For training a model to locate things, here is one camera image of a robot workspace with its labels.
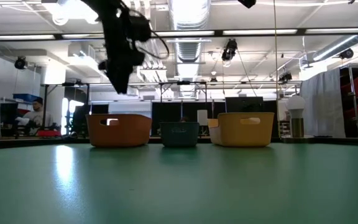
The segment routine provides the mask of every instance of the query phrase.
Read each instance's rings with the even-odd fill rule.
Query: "blue box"
[[[34,100],[36,100],[37,98],[39,98],[39,96],[34,96],[31,94],[25,94],[25,93],[19,93],[19,94],[13,94],[13,98],[14,99],[20,99],[23,100],[25,102],[31,103]]]

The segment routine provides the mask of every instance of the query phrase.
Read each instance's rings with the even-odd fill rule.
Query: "black cable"
[[[255,90],[254,90],[254,87],[252,86],[251,79],[250,79],[249,76],[248,76],[247,69],[246,69],[246,66],[244,65],[244,62],[242,61],[242,58],[241,58],[241,54],[240,54],[239,49],[237,49],[237,53],[239,54],[240,61],[241,61],[241,65],[242,65],[242,67],[244,68],[244,71],[245,71],[246,76],[247,76],[248,81],[249,81],[249,85],[251,86],[251,89],[252,89],[252,91],[254,92],[255,96],[258,96],[258,95],[256,94]]]
[[[15,80],[15,87],[13,88],[13,94],[16,91],[16,85],[17,85],[17,77],[19,76],[19,69],[16,69],[16,80]]]
[[[138,14],[140,17],[143,17],[144,19],[146,19],[146,17],[139,11],[136,11],[135,9],[129,9],[127,6],[125,6],[126,9],[128,9],[129,11],[131,12],[134,12],[136,14]],[[167,50],[167,56],[166,57],[160,57],[160,56],[157,56],[151,52],[149,52],[148,50],[145,50],[143,47],[137,47],[138,49],[141,49],[143,52],[147,53],[148,55],[154,57],[154,58],[157,58],[157,59],[160,59],[160,60],[164,60],[164,59],[167,59],[169,58],[169,48],[168,48],[168,45],[167,43],[165,43],[165,41],[154,31],[152,30],[152,33],[158,37],[158,39],[161,41],[161,43],[164,45],[165,49]]]
[[[153,53],[151,53],[151,52],[145,50],[143,47],[137,47],[137,48],[141,49],[142,51],[144,51],[144,52],[147,53],[148,55],[150,55],[150,56],[152,56],[152,57],[154,57],[154,58],[160,59],[160,60],[169,58],[169,48],[168,48],[167,43],[165,43],[165,41],[164,41],[154,30],[152,30],[152,33],[153,33],[156,37],[158,37],[159,40],[161,40],[161,43],[164,45],[165,49],[167,50],[167,56],[165,56],[165,57],[160,57],[160,56],[157,56],[157,55],[155,55],[155,54],[153,54]]]

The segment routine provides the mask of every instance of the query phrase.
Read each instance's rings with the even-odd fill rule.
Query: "ceiling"
[[[247,9],[236,4],[236,1],[211,1],[209,13],[208,29],[272,29],[275,24],[273,6],[257,4]],[[272,0],[258,0],[258,3],[273,3]],[[278,4],[289,3],[291,6],[277,6],[276,20],[277,28],[302,28],[302,27],[358,27],[358,3],[354,4],[335,4],[327,6],[305,6],[309,3],[339,2],[339,0],[276,0]],[[303,4],[304,7],[295,7],[296,4]],[[170,18],[168,11],[164,10],[167,6],[165,0],[151,0],[150,22],[155,30],[170,30]],[[84,19],[68,21],[63,26],[55,25],[49,12],[44,12],[45,8],[40,4],[11,5],[10,7],[0,6],[0,34],[45,34],[45,33],[82,33],[82,32],[101,32],[100,24],[88,24]],[[209,80],[211,72],[216,72],[218,81],[247,81],[245,74],[249,74],[251,80],[267,80],[269,75],[276,76],[276,68],[281,67],[289,60],[297,60],[304,51],[312,52],[322,49],[333,41],[341,38],[340,35],[321,35],[306,36],[305,48],[302,37],[278,37],[277,54],[275,52],[274,37],[239,37],[236,38],[238,44],[238,55],[232,60],[230,67],[223,67],[220,53],[227,38],[212,37],[210,42],[203,43],[201,65],[197,76],[198,81]],[[69,41],[43,41],[43,42],[3,42],[1,45],[10,49],[45,49],[61,57],[65,61],[70,61],[71,55],[67,54]],[[105,58],[103,41],[89,41],[87,44],[96,49],[96,60]],[[167,68],[167,78],[174,78],[177,75],[175,49],[173,44],[168,45],[170,56],[163,60],[163,65]],[[165,49],[158,43],[160,54],[165,55]],[[355,56],[352,63],[358,62],[358,45],[352,47]],[[327,61],[328,67],[340,66],[343,62],[338,58]],[[294,79],[298,79],[299,66],[287,67]],[[95,82],[106,82],[97,72],[87,71],[82,74],[78,70],[70,70],[68,77],[93,78]],[[132,82],[141,82],[136,75],[131,77]]]

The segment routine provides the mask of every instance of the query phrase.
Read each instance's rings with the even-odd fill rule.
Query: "desk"
[[[0,149],[0,223],[358,223],[358,146]]]

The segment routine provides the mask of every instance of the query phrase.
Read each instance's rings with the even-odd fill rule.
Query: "white wall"
[[[17,70],[12,62],[0,58],[0,98],[13,99],[14,93],[39,96],[40,73],[34,73],[34,69]],[[30,110],[31,106],[19,104],[19,108]]]
[[[141,100],[145,95],[154,95],[156,100],[159,100],[160,97],[157,96],[155,91],[141,91],[140,99],[139,96],[127,96],[123,94],[117,94],[116,92],[111,91],[92,91],[90,100],[91,101],[109,101],[109,100]]]
[[[46,67],[42,67],[43,84],[61,84],[66,79],[66,68],[58,63],[51,62]],[[45,98],[45,88],[41,88],[41,97]],[[47,112],[52,116],[53,122],[57,125],[62,124],[62,100],[65,97],[64,87],[49,87],[47,98]]]

